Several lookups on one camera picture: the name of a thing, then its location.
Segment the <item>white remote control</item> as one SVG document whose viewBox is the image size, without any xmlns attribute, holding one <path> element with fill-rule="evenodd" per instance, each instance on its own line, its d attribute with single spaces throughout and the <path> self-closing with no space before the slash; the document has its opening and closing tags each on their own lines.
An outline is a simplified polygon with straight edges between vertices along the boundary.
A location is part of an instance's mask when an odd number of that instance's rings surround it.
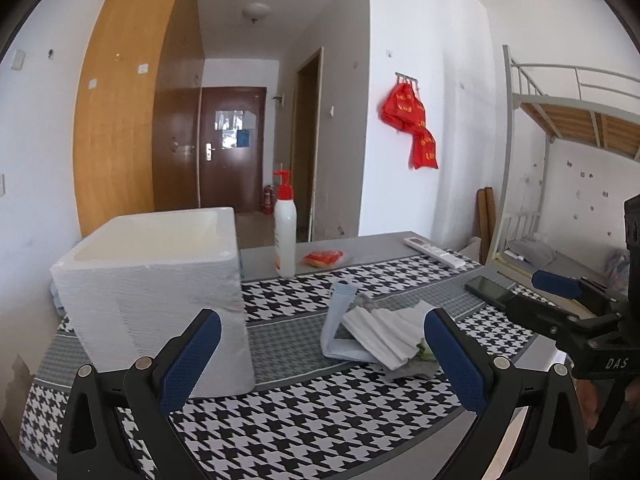
<svg viewBox="0 0 640 480">
<path fill-rule="evenodd" d="M 465 266 L 465 261 L 447 252 L 445 249 L 439 248 L 429 242 L 426 238 L 420 236 L 410 236 L 404 239 L 404 243 L 412 249 L 430 257 L 449 269 L 459 270 Z"/>
</svg>

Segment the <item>brown wooden planks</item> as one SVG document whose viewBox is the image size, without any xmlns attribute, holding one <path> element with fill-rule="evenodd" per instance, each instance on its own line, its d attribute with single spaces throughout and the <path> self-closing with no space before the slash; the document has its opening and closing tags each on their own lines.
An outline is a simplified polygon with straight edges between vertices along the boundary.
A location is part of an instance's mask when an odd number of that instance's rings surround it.
<svg viewBox="0 0 640 480">
<path fill-rule="evenodd" d="M 480 237 L 480 262 L 485 263 L 494 238 L 497 222 L 496 201 L 492 188 L 481 188 L 476 193 L 478 236 Z"/>
</svg>

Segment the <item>orange snack packet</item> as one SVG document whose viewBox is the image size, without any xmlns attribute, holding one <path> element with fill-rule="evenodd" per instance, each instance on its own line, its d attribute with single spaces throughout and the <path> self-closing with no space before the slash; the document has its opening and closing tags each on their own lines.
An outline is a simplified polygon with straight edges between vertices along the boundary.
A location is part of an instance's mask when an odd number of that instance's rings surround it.
<svg viewBox="0 0 640 480">
<path fill-rule="evenodd" d="M 345 253 L 341 250 L 317 250 L 310 252 L 302 260 L 305 266 L 312 266 L 317 269 L 330 268 L 336 266 L 345 258 Z"/>
</svg>

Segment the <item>white foam box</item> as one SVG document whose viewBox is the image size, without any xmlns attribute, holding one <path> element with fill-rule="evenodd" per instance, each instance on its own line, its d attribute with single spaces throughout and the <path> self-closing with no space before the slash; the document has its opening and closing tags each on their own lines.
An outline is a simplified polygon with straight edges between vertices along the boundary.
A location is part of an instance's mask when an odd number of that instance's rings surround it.
<svg viewBox="0 0 640 480">
<path fill-rule="evenodd" d="M 220 315 L 221 340 L 193 396 L 254 389 L 232 209 L 114 218 L 58 260 L 51 274 L 70 324 L 100 372 L 156 356 L 210 309 Z"/>
</svg>

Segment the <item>red hanging bags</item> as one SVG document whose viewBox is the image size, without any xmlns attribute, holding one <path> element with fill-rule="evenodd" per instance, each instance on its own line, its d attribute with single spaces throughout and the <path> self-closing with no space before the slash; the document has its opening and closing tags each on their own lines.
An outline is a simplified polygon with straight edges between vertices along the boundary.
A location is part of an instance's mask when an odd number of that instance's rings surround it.
<svg viewBox="0 0 640 480">
<path fill-rule="evenodd" d="M 411 136 L 410 169 L 438 168 L 436 141 L 427 129 L 426 109 L 412 80 L 396 80 L 378 116 L 386 126 Z"/>
</svg>

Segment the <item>grey fuzzy towel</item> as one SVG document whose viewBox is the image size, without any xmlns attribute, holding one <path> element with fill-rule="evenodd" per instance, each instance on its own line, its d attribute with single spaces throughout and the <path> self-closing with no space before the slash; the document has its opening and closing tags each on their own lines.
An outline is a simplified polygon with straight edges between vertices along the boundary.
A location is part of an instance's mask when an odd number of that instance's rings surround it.
<svg viewBox="0 0 640 480">
<path fill-rule="evenodd" d="M 354 307 L 364 307 L 367 310 L 382 308 L 382 306 L 380 306 L 372 298 L 363 294 L 358 294 L 356 296 Z M 389 370 L 380 362 L 376 362 L 374 363 L 374 365 L 383 373 L 384 377 L 388 380 L 395 380 L 412 376 L 433 378 L 440 371 L 440 366 L 437 360 L 423 361 L 418 358 L 410 360 L 405 366 L 398 368 L 398 370 Z"/>
</svg>

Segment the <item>white lotion pump bottle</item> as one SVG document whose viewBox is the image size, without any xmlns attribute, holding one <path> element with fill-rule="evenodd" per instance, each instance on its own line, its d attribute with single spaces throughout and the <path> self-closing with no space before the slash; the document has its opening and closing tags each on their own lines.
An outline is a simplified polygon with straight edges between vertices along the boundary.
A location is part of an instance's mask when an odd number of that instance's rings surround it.
<svg viewBox="0 0 640 480">
<path fill-rule="evenodd" d="M 297 210 L 290 170 L 274 173 L 280 178 L 277 200 L 274 204 L 274 249 L 276 250 L 276 270 L 281 278 L 292 278 L 296 272 L 296 226 Z"/>
</svg>

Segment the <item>white wall switch plate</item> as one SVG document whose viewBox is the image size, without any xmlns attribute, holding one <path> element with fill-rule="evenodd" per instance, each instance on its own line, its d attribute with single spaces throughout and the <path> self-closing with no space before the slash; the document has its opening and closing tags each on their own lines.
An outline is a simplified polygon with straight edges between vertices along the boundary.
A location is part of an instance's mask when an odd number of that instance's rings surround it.
<svg viewBox="0 0 640 480">
<path fill-rule="evenodd" d="M 19 72 L 24 66 L 25 58 L 26 58 L 25 51 L 20 49 L 15 50 L 12 58 L 11 70 L 15 70 L 16 72 Z"/>
</svg>

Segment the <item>wall coat hook rack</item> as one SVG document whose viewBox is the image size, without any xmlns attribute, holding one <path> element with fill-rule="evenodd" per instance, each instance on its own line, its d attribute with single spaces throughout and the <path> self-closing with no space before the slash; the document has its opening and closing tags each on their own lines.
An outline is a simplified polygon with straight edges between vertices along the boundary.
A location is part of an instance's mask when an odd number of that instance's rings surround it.
<svg viewBox="0 0 640 480">
<path fill-rule="evenodd" d="M 411 84 L 414 90 L 418 90 L 418 81 L 416 78 L 408 76 L 403 73 L 396 72 L 395 76 L 398 82 L 403 82 L 404 84 Z"/>
</svg>

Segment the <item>red fire extinguisher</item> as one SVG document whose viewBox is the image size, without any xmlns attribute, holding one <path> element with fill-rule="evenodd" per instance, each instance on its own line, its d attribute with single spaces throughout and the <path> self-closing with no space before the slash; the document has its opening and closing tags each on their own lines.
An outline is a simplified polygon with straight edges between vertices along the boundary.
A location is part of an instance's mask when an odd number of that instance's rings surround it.
<svg viewBox="0 0 640 480">
<path fill-rule="evenodd" d="M 264 202 L 262 203 L 262 210 L 264 214 L 272 214 L 274 208 L 274 187 L 266 185 L 264 188 Z"/>
</svg>

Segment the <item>ceiling lamp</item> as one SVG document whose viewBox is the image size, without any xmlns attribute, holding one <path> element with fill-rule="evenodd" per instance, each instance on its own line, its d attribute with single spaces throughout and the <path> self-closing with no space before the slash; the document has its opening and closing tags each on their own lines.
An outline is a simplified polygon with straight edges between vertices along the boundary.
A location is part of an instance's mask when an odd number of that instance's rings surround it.
<svg viewBox="0 0 640 480">
<path fill-rule="evenodd" d="M 247 3 L 242 9 L 243 18 L 249 20 L 252 24 L 256 24 L 259 21 L 268 18 L 271 13 L 271 8 L 268 4 L 263 2 L 251 2 Z"/>
</svg>

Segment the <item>dark brown entrance door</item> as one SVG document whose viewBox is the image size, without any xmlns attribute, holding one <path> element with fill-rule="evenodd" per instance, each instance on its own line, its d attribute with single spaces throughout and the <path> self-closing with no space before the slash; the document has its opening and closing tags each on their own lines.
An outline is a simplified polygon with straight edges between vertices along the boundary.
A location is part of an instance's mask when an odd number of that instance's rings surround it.
<svg viewBox="0 0 640 480">
<path fill-rule="evenodd" d="M 238 214 L 260 208 L 266 96 L 264 87 L 202 91 L 202 207 L 231 207 Z"/>
</svg>

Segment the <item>metal bunk bed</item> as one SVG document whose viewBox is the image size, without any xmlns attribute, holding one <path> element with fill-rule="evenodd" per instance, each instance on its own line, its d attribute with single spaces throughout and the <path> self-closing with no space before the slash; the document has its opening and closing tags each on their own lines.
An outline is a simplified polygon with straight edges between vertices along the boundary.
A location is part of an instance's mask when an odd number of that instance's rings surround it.
<svg viewBox="0 0 640 480">
<path fill-rule="evenodd" d="M 506 148 L 488 259 L 620 287 L 624 203 L 639 193 L 639 77 L 586 63 L 518 62 L 502 48 Z"/>
</svg>

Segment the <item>houndstooth table cloth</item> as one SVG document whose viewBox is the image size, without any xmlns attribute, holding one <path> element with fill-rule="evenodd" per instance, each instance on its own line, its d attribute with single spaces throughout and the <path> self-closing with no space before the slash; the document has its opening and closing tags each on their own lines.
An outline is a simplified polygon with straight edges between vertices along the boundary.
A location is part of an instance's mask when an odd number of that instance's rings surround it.
<svg viewBox="0 0 640 480">
<path fill-rule="evenodd" d="M 387 379 L 372 365 L 322 356 L 320 328 L 331 285 L 357 284 L 382 306 L 425 300 L 444 307 L 490 352 L 531 368 L 560 358 L 551 341 L 512 325 L 468 294 L 464 283 L 495 270 L 468 262 L 450 270 L 407 246 L 401 233 L 343 238 L 345 263 L 280 280 L 269 247 L 245 249 L 255 389 L 193 399 L 169 423 L 191 454 L 219 479 L 382 479 L 391 466 L 426 477 L 440 437 L 451 437 L 462 407 L 442 376 Z"/>
</svg>

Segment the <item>black smartphone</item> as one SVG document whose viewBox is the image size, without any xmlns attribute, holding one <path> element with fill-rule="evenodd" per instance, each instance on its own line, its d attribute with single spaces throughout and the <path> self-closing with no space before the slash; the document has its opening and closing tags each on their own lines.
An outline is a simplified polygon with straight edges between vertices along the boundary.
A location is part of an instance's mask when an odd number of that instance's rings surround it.
<svg viewBox="0 0 640 480">
<path fill-rule="evenodd" d="M 464 288 L 470 294 L 500 311 L 506 310 L 506 303 L 514 297 L 514 293 L 509 289 L 481 275 L 466 282 Z"/>
</svg>

